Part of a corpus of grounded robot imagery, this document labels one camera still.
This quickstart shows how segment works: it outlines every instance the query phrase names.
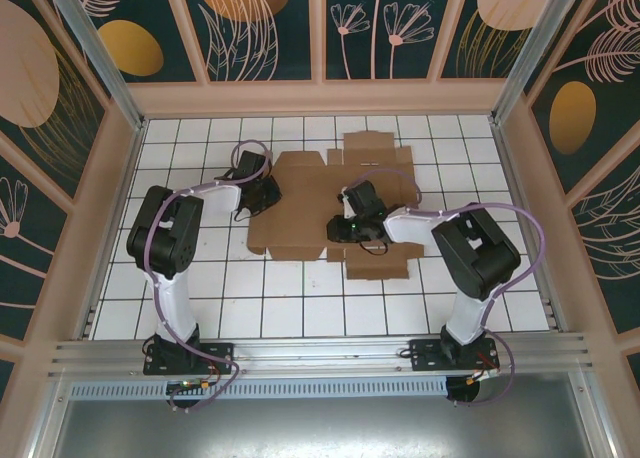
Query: enclosure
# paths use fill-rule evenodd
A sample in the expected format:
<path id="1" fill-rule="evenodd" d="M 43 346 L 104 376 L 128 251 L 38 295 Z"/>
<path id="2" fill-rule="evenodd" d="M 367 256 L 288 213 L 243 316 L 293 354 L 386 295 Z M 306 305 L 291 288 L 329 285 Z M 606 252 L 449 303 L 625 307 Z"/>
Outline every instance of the enclosure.
<path id="1" fill-rule="evenodd" d="M 635 456 L 639 10 L 0 0 L 3 453 Z M 542 266 L 487 321 L 514 352 L 510 394 L 454 407 L 445 371 L 398 355 L 452 313 L 437 247 L 408 261 L 408 278 L 354 280 L 327 253 L 255 254 L 249 220 L 205 213 L 190 306 L 205 342 L 233 343 L 242 374 L 202 414 L 172 415 L 171 379 L 142 373 L 158 318 L 126 249 L 147 190 L 214 180 L 241 141 L 275 163 L 295 151 L 326 162 L 360 131 L 411 150 L 420 209 L 507 203 L 542 225 Z M 490 213 L 524 272 L 535 228 Z M 153 444 L 139 439 L 150 430 Z"/>

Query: decorative wallpaper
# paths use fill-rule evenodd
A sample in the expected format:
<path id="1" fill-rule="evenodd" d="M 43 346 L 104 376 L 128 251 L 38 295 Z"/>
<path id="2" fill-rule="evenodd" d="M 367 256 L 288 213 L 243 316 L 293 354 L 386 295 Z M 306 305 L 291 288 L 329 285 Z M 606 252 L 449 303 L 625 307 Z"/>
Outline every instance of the decorative wallpaper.
<path id="1" fill-rule="evenodd" d="M 327 0 L 327 79 L 426 78 L 447 1 Z"/>
<path id="2" fill-rule="evenodd" d="M 442 78 L 506 78 L 547 0 L 465 0 Z"/>
<path id="3" fill-rule="evenodd" d="M 309 0 L 186 0 L 211 81 L 311 79 Z"/>
<path id="4" fill-rule="evenodd" d="M 640 327 L 640 148 L 573 208 L 573 216 L 616 330 Z"/>
<path id="5" fill-rule="evenodd" d="M 169 0 L 80 3 L 125 81 L 195 81 Z"/>
<path id="6" fill-rule="evenodd" d="M 558 42 L 562 38 L 562 35 L 564 35 L 564 32 L 567 29 L 567 26 L 569 26 L 569 23 L 571 23 L 571 20 L 576 14 L 576 11 L 578 11 L 578 8 L 580 8 L 581 4 L 582 4 L 582 0 L 574 0 L 573 5 L 571 5 L 571 8 L 569 8 L 569 11 L 567 11 L 567 14 L 564 16 L 564 19 L 562 20 L 560 27 L 556 31 L 555 37 L 551 41 L 551 44 L 547 47 L 544 55 L 540 58 L 540 62 L 538 63 L 538 66 L 536 66 L 535 70 L 533 70 L 533 73 L 531 73 L 531 76 L 529 77 L 529 81 L 527 81 L 527 84 L 524 86 L 524 92 L 526 94 L 529 94 L 529 91 L 531 91 L 531 87 L 538 80 L 538 77 L 540 76 L 542 69 L 547 64 L 547 59 L 551 55 L 551 52 L 555 50 L 556 47 L 558 46 Z"/>
<path id="7" fill-rule="evenodd" d="M 0 158 L 0 334 L 24 339 L 66 218 Z"/>
<path id="8" fill-rule="evenodd" d="M 14 364 L 11 361 L 0 360 L 0 403 L 2 403 L 2 397 L 9 384 L 13 366 Z"/>
<path id="9" fill-rule="evenodd" d="M 31 0 L 0 0 L 0 31 L 0 132 L 73 197 L 104 109 Z"/>
<path id="10" fill-rule="evenodd" d="M 640 0 L 597 0 L 533 104 L 569 191 L 640 119 Z"/>

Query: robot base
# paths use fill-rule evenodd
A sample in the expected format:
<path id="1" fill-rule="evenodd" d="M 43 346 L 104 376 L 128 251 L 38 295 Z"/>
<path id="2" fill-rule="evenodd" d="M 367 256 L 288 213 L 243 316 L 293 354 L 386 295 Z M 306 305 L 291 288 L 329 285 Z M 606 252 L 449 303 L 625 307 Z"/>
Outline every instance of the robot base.
<path id="1" fill-rule="evenodd" d="M 197 327 L 187 343 L 209 355 L 233 360 L 233 343 L 200 343 L 200 332 Z M 221 375 L 231 374 L 229 365 L 215 363 L 215 366 Z M 207 376 L 211 374 L 211 369 L 206 360 L 156 334 L 153 335 L 153 342 L 147 345 L 142 373 L 146 376 Z"/>
<path id="2" fill-rule="evenodd" d="M 496 343 L 491 338 L 478 338 L 473 343 L 462 347 L 461 351 L 454 362 L 447 356 L 440 338 L 409 342 L 409 356 L 413 371 L 468 371 L 472 374 L 475 370 L 487 367 L 480 355 L 496 368 L 500 367 Z"/>

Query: white tile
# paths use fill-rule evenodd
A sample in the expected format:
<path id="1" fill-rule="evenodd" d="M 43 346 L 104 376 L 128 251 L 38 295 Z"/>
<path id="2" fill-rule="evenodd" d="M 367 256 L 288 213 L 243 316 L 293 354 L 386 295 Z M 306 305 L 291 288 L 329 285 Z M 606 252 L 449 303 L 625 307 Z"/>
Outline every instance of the white tile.
<path id="1" fill-rule="evenodd" d="M 151 120 L 145 143 L 174 143 L 180 120 Z"/>
<path id="2" fill-rule="evenodd" d="M 529 266 L 531 266 L 531 261 L 529 260 L 528 256 L 520 256 L 520 260 L 520 266 L 513 272 L 511 279 L 517 278 L 522 273 L 524 273 L 529 268 Z M 509 290 L 513 291 L 536 291 L 537 289 L 538 285 L 536 284 L 534 274 L 527 276 L 520 283 L 514 285 L 512 288 L 509 288 Z"/>
<path id="3" fill-rule="evenodd" d="M 342 263 L 305 261 L 304 296 L 342 295 Z"/>
<path id="4" fill-rule="evenodd" d="M 249 251 L 249 248 L 247 248 L 248 235 L 249 228 L 246 226 L 237 226 L 231 228 L 231 236 L 229 237 L 229 260 L 263 260 L 262 255 L 251 253 Z"/>
<path id="5" fill-rule="evenodd" d="M 344 302 L 341 296 L 304 299 L 304 336 L 343 336 Z"/>
<path id="6" fill-rule="evenodd" d="M 382 296 L 347 296 L 344 301 L 347 335 L 386 335 Z"/>
<path id="7" fill-rule="evenodd" d="M 471 163 L 500 163 L 498 149 L 492 138 L 465 140 Z"/>
<path id="8" fill-rule="evenodd" d="M 134 221 L 138 217 L 138 212 L 142 206 L 144 198 L 131 198 L 127 203 L 127 211 L 124 214 L 124 220 L 122 221 L 123 228 L 132 228 Z"/>
<path id="9" fill-rule="evenodd" d="M 142 155 L 138 162 L 138 168 L 144 169 L 165 169 L 171 167 L 171 157 L 175 145 L 144 145 Z"/>
<path id="10" fill-rule="evenodd" d="M 264 296 L 302 296 L 302 262 L 268 261 Z"/>
<path id="11" fill-rule="evenodd" d="M 476 191 L 469 165 L 438 165 L 443 191 Z"/>
<path id="12" fill-rule="evenodd" d="M 142 298 L 145 278 L 134 263 L 116 263 L 111 267 L 105 300 Z"/>
<path id="13" fill-rule="evenodd" d="M 423 192 L 442 191 L 436 165 L 415 165 L 416 183 Z"/>
<path id="14" fill-rule="evenodd" d="M 205 340 L 218 338 L 222 300 L 191 300 L 189 304 L 200 328 L 200 338 Z"/>
<path id="15" fill-rule="evenodd" d="M 489 318 L 487 319 L 487 328 L 491 331 L 511 331 L 511 325 L 509 324 L 509 316 L 507 315 L 507 308 L 504 306 L 504 300 L 502 297 L 496 299 L 493 308 L 489 312 Z"/>
<path id="16" fill-rule="evenodd" d="M 118 236 L 116 242 L 116 253 L 113 257 L 113 261 L 118 263 L 133 263 L 135 260 L 127 253 L 127 239 L 129 238 L 129 231 L 124 230 Z"/>
<path id="17" fill-rule="evenodd" d="M 105 301 L 100 309 L 94 340 L 133 340 L 140 300 Z"/>
<path id="18" fill-rule="evenodd" d="M 190 170 L 171 170 L 167 188 L 172 190 L 182 190 L 191 188 L 200 184 L 202 178 L 202 170 L 200 168 L 192 168 Z"/>
<path id="19" fill-rule="evenodd" d="M 346 295 L 381 295 L 382 280 L 348 280 L 347 270 L 343 271 L 344 294 Z"/>
<path id="20" fill-rule="evenodd" d="M 425 293 L 447 293 L 457 291 L 451 274 L 440 257 L 420 258 L 422 286 Z"/>
<path id="21" fill-rule="evenodd" d="M 225 298 L 262 296 L 264 261 L 230 261 L 224 283 Z"/>
<path id="22" fill-rule="evenodd" d="M 367 119 L 364 116 L 336 116 L 336 136 L 342 139 L 345 133 L 367 130 Z"/>
<path id="23" fill-rule="evenodd" d="M 444 195 L 440 193 L 423 193 L 419 208 L 427 211 L 444 210 Z"/>
<path id="24" fill-rule="evenodd" d="M 273 141 L 299 140 L 304 137 L 304 119 L 300 116 L 273 119 Z"/>
<path id="25" fill-rule="evenodd" d="M 328 140 L 310 140 L 304 142 L 305 151 L 317 151 L 322 156 L 324 162 L 327 162 L 327 150 L 336 148 L 336 142 Z"/>
<path id="26" fill-rule="evenodd" d="M 259 338 L 261 318 L 262 298 L 223 300 L 220 338 Z"/>
<path id="27" fill-rule="evenodd" d="M 209 143 L 207 156 L 204 160 L 205 168 L 225 168 L 231 166 L 231 152 L 237 143 Z"/>
<path id="28" fill-rule="evenodd" d="M 227 258 L 228 241 L 228 228 L 201 228 L 194 261 L 224 261 Z"/>
<path id="29" fill-rule="evenodd" d="M 393 295 L 396 293 L 422 293 L 422 278 L 418 260 L 407 262 L 409 278 L 406 280 L 384 280 L 384 294 Z"/>
<path id="30" fill-rule="evenodd" d="M 263 338 L 302 336 L 302 298 L 265 298 L 262 311 Z"/>
<path id="31" fill-rule="evenodd" d="M 308 116 L 304 119 L 305 140 L 335 140 L 336 129 L 333 116 Z"/>
<path id="32" fill-rule="evenodd" d="M 218 118 L 211 120 L 209 141 L 238 141 L 240 139 L 240 118 Z"/>
<path id="33" fill-rule="evenodd" d="M 524 244 L 524 238 L 522 237 L 522 230 L 520 229 L 520 224 L 517 221 L 500 223 L 500 228 L 505 235 L 511 240 L 513 246 L 521 253 L 525 254 L 527 252 L 527 247 Z"/>
<path id="34" fill-rule="evenodd" d="M 271 141 L 273 118 L 243 118 L 240 140 Z"/>
<path id="35" fill-rule="evenodd" d="M 178 143 L 173 152 L 171 168 L 202 168 L 206 143 Z"/>
<path id="36" fill-rule="evenodd" d="M 513 331 L 548 330 L 549 323 L 538 292 L 505 293 Z"/>
<path id="37" fill-rule="evenodd" d="M 209 138 L 209 119 L 180 120 L 178 142 L 205 143 Z"/>
<path id="38" fill-rule="evenodd" d="M 399 136 L 398 120 L 395 116 L 367 116 L 367 129 L 393 133 L 395 138 Z"/>
<path id="39" fill-rule="evenodd" d="M 478 195 L 481 203 L 513 203 L 508 191 L 481 191 Z M 496 221 L 517 221 L 518 219 L 515 211 L 500 208 L 487 208 L 487 211 Z"/>
<path id="40" fill-rule="evenodd" d="M 447 210 L 462 208 L 469 203 L 478 203 L 478 194 L 471 192 L 445 193 L 444 201 L 447 204 Z"/>
<path id="41" fill-rule="evenodd" d="M 478 191 L 507 191 L 507 180 L 501 165 L 471 165 Z"/>
<path id="42" fill-rule="evenodd" d="M 399 116 L 400 138 L 431 138 L 429 121 L 424 115 Z"/>
<path id="43" fill-rule="evenodd" d="M 458 117 L 455 115 L 430 116 L 429 126 L 434 138 L 462 138 Z"/>
<path id="44" fill-rule="evenodd" d="M 302 151 L 302 141 L 274 141 L 271 145 L 274 163 L 278 161 L 283 151 Z"/>
<path id="45" fill-rule="evenodd" d="M 136 330 L 136 340 L 146 340 L 153 336 L 158 327 L 158 314 L 153 300 L 144 300 L 142 309 L 140 310 L 140 319 L 138 320 L 138 329 Z"/>
<path id="46" fill-rule="evenodd" d="M 429 331 L 431 333 L 440 333 L 442 327 L 451 317 L 455 299 L 455 293 L 424 295 L 424 300 L 427 304 L 427 317 L 429 318 Z"/>
<path id="47" fill-rule="evenodd" d="M 433 151 L 433 140 L 423 138 L 422 140 L 402 139 L 402 146 L 411 147 L 413 163 L 416 165 L 429 165 L 436 163 L 436 155 Z"/>
<path id="48" fill-rule="evenodd" d="M 390 335 L 429 333 L 422 294 L 386 296 L 385 303 Z"/>
<path id="49" fill-rule="evenodd" d="M 438 163 L 469 163 L 463 139 L 433 140 Z"/>
<path id="50" fill-rule="evenodd" d="M 166 186 L 169 170 L 138 170 L 131 188 L 131 198 L 144 198 L 152 186 Z"/>
<path id="51" fill-rule="evenodd" d="M 220 298 L 225 264 L 221 261 L 193 262 L 189 265 L 188 283 L 191 298 Z"/>
<path id="52" fill-rule="evenodd" d="M 460 126 L 465 138 L 491 138 L 489 119 L 484 115 L 460 115 Z"/>

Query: line art flower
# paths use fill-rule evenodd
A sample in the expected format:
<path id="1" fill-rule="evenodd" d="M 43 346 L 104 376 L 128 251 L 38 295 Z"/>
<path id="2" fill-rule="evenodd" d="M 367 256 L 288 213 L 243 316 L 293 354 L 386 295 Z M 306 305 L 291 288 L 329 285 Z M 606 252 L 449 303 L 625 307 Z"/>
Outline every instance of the line art flower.
<path id="1" fill-rule="evenodd" d="M 331 7 L 331 18 L 336 25 L 336 29 L 340 34 L 340 42 L 342 44 L 342 59 L 344 61 L 344 70 L 347 73 L 347 79 L 351 79 L 349 72 L 349 64 L 347 63 L 347 51 L 344 44 L 344 37 L 352 33 L 360 33 L 371 28 L 371 22 L 367 20 L 367 14 L 360 5 L 346 5 L 344 10 L 342 5 L 333 5 Z"/>
<path id="2" fill-rule="evenodd" d="M 420 43 L 434 37 L 434 28 L 428 26 L 431 22 L 429 4 L 406 5 L 400 14 L 398 10 L 398 3 L 384 7 L 384 24 L 391 44 L 390 79 L 393 79 L 393 59 L 397 46 Z"/>

